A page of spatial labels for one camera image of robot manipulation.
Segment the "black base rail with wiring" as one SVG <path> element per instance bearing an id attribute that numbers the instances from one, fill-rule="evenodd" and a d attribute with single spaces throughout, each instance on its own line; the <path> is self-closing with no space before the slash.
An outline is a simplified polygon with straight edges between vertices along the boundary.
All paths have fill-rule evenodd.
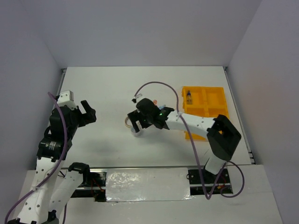
<path id="1" fill-rule="evenodd" d="M 206 175 L 202 184 L 195 168 L 124 168 L 92 170 L 90 179 L 79 185 L 73 198 L 96 202 L 181 201 L 208 193 L 233 193 L 228 170 L 219 179 Z"/>

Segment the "small blue-capped glue bottle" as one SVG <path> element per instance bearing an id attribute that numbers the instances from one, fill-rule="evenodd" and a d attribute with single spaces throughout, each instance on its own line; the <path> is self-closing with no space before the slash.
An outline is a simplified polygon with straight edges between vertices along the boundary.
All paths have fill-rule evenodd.
<path id="1" fill-rule="evenodd" d="M 186 93 L 186 104 L 187 105 L 192 105 L 192 95 L 190 90 L 187 91 Z"/>

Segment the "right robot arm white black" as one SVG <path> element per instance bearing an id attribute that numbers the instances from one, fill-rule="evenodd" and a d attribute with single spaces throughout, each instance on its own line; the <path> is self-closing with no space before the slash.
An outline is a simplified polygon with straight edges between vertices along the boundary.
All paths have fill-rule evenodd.
<path id="1" fill-rule="evenodd" d="M 148 98 L 136 103 L 136 109 L 128 113 L 128 119 L 136 133 L 154 126 L 158 129 L 183 130 L 206 138 L 212 150 L 203 171 L 207 182 L 214 182 L 219 178 L 220 170 L 232 159 L 241 140 L 239 131 L 224 115 L 208 118 L 180 113 L 170 107 L 159 109 Z"/>

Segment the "silver foil sheet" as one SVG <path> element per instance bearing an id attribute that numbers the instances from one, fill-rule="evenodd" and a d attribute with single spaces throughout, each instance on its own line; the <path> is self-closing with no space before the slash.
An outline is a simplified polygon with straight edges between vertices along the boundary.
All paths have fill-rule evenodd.
<path id="1" fill-rule="evenodd" d="M 109 169 L 108 202 L 182 201 L 191 199 L 187 168 Z"/>

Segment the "beige tape roll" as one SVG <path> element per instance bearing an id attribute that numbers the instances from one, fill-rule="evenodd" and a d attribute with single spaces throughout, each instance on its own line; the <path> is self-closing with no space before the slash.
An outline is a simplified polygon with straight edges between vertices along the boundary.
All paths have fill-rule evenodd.
<path id="1" fill-rule="evenodd" d="M 125 121 L 124 121 L 124 123 L 125 123 L 125 126 L 127 127 L 127 128 L 131 128 L 131 125 L 129 125 L 127 122 L 128 122 L 128 120 L 129 120 L 129 118 L 128 117 L 126 117 L 125 118 Z"/>

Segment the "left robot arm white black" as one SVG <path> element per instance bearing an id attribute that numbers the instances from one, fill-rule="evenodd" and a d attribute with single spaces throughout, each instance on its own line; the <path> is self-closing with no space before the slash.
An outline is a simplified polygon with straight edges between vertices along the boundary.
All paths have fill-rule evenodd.
<path id="1" fill-rule="evenodd" d="M 96 111 L 85 100 L 81 101 L 85 113 L 73 103 L 59 105 L 57 100 L 54 103 L 50 124 L 38 146 L 31 189 L 12 206 L 11 210 L 14 210 L 21 202 L 25 203 L 15 219 L 5 218 L 6 224 L 58 224 L 75 189 L 91 182 L 89 165 L 74 162 L 60 186 L 54 189 L 77 129 L 96 121 Z"/>

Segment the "clear round pin container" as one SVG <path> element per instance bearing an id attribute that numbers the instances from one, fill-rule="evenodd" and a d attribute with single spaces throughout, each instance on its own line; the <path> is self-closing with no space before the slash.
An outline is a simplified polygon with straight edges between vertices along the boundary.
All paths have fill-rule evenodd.
<path id="1" fill-rule="evenodd" d="M 131 133 L 133 136 L 137 137 L 137 136 L 140 136 L 142 134 L 142 130 L 139 130 L 138 132 L 133 128 L 131 127 Z"/>

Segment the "yellow four-compartment tray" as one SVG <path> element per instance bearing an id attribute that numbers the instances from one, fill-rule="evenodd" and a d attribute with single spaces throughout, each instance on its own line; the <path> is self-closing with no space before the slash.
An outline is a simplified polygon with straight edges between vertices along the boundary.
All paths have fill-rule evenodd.
<path id="1" fill-rule="evenodd" d="M 186 104 L 186 93 L 190 90 L 192 105 Z M 187 114 L 200 117 L 216 118 L 218 115 L 225 115 L 229 118 L 225 92 L 222 87 L 182 87 L 183 110 Z"/>

